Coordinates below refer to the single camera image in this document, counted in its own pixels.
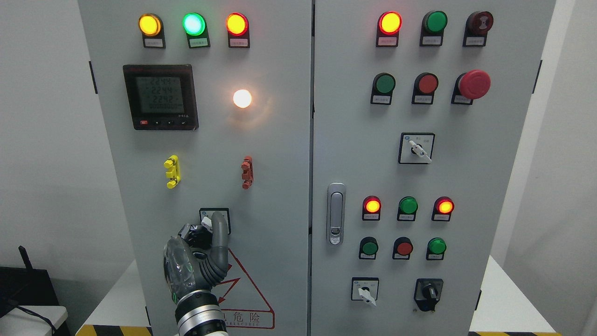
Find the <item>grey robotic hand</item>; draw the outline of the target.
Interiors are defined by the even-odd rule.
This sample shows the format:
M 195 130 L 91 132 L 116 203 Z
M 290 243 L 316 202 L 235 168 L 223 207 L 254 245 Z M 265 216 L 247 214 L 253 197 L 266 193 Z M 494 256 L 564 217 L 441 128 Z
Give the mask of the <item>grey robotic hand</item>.
M 205 258 L 196 257 L 202 249 L 188 244 L 190 224 L 184 225 L 164 247 L 164 274 L 175 304 L 180 304 L 184 296 L 193 291 L 211 291 L 227 276 L 229 226 L 220 212 L 213 213 L 210 220 L 211 248 Z

